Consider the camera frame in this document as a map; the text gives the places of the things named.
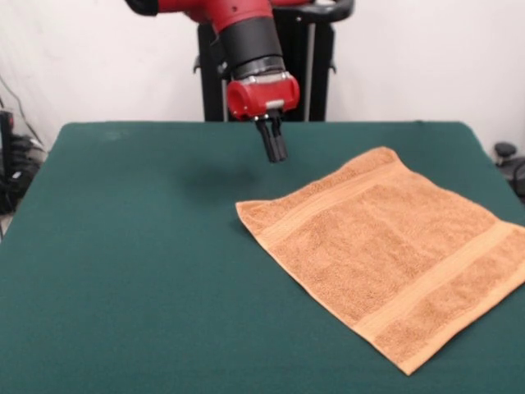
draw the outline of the orange towel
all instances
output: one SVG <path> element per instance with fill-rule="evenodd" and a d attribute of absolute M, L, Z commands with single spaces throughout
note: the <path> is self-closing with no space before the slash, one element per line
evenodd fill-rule
<path fill-rule="evenodd" d="M 407 375 L 525 280 L 525 228 L 387 148 L 286 197 L 236 207 L 289 275 Z"/>

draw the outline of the black cable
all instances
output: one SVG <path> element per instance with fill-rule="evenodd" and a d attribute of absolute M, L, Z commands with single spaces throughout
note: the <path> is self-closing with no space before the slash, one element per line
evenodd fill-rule
<path fill-rule="evenodd" d="M 16 100 L 16 102 L 18 103 L 18 110 L 20 111 L 20 116 L 22 117 L 22 119 L 24 120 L 24 123 L 27 125 L 27 127 L 30 129 L 30 132 L 31 134 L 33 135 L 33 137 L 43 146 L 43 142 L 42 140 L 40 139 L 39 135 L 36 133 L 36 131 L 34 131 L 34 128 L 31 126 L 31 124 L 28 122 L 27 118 L 25 117 L 25 113 L 24 113 L 24 108 L 22 107 L 22 102 L 20 100 L 20 98 L 15 94 L 15 92 L 13 92 L 11 90 L 11 88 L 9 87 L 9 85 L 7 84 L 7 82 L 3 79 L 2 77 L 2 74 L 0 74 L 0 82 L 2 83 L 2 85 L 4 86 L 4 88 L 6 88 L 7 92 L 13 96 L 13 98 Z"/>

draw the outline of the green felt surface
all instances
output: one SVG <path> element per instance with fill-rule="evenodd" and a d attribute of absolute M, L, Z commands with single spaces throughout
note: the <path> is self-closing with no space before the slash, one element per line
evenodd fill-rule
<path fill-rule="evenodd" d="M 520 288 L 407 378 L 311 299 L 234 203 L 271 199 L 364 151 L 525 224 L 459 123 L 69 125 L 0 246 L 0 393 L 521 393 Z"/>

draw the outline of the black metal frame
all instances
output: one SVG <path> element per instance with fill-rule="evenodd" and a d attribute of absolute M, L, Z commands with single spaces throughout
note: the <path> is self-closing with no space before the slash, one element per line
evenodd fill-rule
<path fill-rule="evenodd" d="M 326 101 L 332 56 L 334 51 L 335 32 L 330 23 L 304 24 L 291 18 L 288 13 L 280 15 L 275 12 L 275 21 L 279 40 L 283 50 L 286 69 L 297 79 L 301 88 L 299 106 L 284 115 L 283 121 L 325 121 Z M 308 46 L 313 36 L 313 63 L 311 76 L 308 77 Z M 225 110 L 224 82 L 217 73 L 217 65 L 213 61 L 210 44 L 216 39 L 210 25 L 198 27 L 199 64 L 204 105 L 205 121 L 235 121 Z M 309 105 L 307 94 L 310 90 Z M 309 106 L 306 117 L 306 106 Z"/>

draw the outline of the terry cloth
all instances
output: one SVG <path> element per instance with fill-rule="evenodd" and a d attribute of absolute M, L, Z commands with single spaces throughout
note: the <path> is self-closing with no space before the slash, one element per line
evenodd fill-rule
<path fill-rule="evenodd" d="M 377 148 L 285 197 L 239 202 L 258 243 L 407 375 L 525 280 L 525 228 Z"/>

